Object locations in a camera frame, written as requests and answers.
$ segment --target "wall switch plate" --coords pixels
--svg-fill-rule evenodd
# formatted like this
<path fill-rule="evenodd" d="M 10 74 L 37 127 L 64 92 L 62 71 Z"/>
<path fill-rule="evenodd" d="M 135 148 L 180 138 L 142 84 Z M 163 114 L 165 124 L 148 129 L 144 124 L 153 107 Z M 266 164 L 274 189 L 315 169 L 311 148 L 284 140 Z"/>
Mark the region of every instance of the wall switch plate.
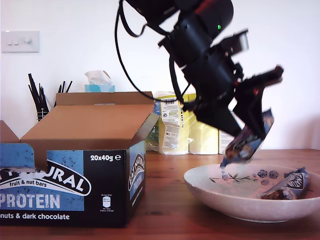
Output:
<path fill-rule="evenodd" d="M 39 31 L 2 31 L 3 54 L 28 54 L 40 52 Z"/>

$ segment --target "pen holder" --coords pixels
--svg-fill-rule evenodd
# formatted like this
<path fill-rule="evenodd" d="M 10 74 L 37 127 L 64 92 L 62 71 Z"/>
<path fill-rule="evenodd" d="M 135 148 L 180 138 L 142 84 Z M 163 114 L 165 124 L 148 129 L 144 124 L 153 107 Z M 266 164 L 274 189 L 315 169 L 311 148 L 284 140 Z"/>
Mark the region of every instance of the pen holder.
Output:
<path fill-rule="evenodd" d="M 36 119 L 38 122 L 40 122 L 40 120 L 42 120 L 49 112 L 48 111 L 44 111 L 43 109 L 41 111 L 37 111 L 36 112 Z"/>

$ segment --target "table surface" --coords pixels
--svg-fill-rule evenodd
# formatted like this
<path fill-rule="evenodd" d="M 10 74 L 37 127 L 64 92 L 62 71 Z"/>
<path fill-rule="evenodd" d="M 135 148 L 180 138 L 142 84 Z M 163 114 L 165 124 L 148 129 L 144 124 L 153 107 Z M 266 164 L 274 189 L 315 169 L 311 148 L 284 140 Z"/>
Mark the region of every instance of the table surface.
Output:
<path fill-rule="evenodd" d="M 221 155 L 165 156 L 148 152 L 146 189 L 127 228 L 1 227 L 0 240 L 276 240 L 320 239 L 320 211 L 284 223 L 253 223 L 214 211 L 188 191 L 183 175 L 194 167 L 219 164 Z M 252 162 L 306 166 L 320 174 L 318 150 L 261 150 Z"/>

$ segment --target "floral pattern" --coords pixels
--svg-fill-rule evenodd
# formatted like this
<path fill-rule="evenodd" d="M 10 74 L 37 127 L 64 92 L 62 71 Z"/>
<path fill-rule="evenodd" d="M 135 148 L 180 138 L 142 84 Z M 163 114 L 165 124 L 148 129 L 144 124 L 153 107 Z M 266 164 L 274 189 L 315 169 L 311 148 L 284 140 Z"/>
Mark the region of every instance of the floral pattern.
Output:
<path fill-rule="evenodd" d="M 277 173 L 276 171 L 269 172 L 269 178 L 277 179 L 277 177 L 279 177 L 279 173 Z"/>
<path fill-rule="evenodd" d="M 268 175 L 268 172 L 264 169 L 261 169 L 257 174 L 253 173 L 252 174 L 252 177 L 250 176 L 245 176 L 245 177 L 238 177 L 238 174 L 234 174 L 233 176 L 230 174 L 230 173 L 226 173 L 225 172 L 225 169 L 222 168 L 221 169 L 221 175 L 222 175 L 222 179 L 224 181 L 232 181 L 234 180 L 235 182 L 239 183 L 239 182 L 242 182 L 243 180 L 252 180 L 254 182 L 258 182 L 260 181 L 259 178 L 257 178 L 257 176 L 259 176 L 262 180 L 261 180 L 261 185 L 263 186 L 267 186 L 270 184 L 270 181 L 265 179 L 265 178 L 270 178 L 270 179 L 277 179 L 279 177 L 279 173 L 275 170 L 272 170 L 269 172 L 269 175 Z M 210 177 L 209 178 L 213 183 L 216 183 L 216 180 L 219 180 L 221 178 L 214 178 L 214 177 Z"/>
<path fill-rule="evenodd" d="M 266 180 L 266 179 L 262 180 L 261 181 L 261 185 L 268 186 L 269 185 L 269 180 Z"/>
<path fill-rule="evenodd" d="M 229 176 L 227 174 L 223 174 L 222 175 L 222 179 L 225 180 L 225 181 L 228 181 Z"/>
<path fill-rule="evenodd" d="M 266 178 L 268 176 L 268 172 L 261 169 L 260 172 L 258 172 L 258 176 L 262 179 Z"/>

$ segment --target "ceramic bowl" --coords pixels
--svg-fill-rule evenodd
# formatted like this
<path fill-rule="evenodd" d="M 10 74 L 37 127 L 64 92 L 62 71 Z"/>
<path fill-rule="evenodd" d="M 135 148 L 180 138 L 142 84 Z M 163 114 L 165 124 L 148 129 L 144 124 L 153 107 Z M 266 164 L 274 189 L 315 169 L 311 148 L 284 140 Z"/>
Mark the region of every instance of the ceramic bowl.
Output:
<path fill-rule="evenodd" d="M 309 172 L 304 199 L 264 200 L 261 194 L 295 169 L 261 164 L 219 164 L 193 168 L 184 174 L 191 193 L 208 207 L 250 222 L 278 223 L 306 217 L 320 209 L 320 175 Z"/>

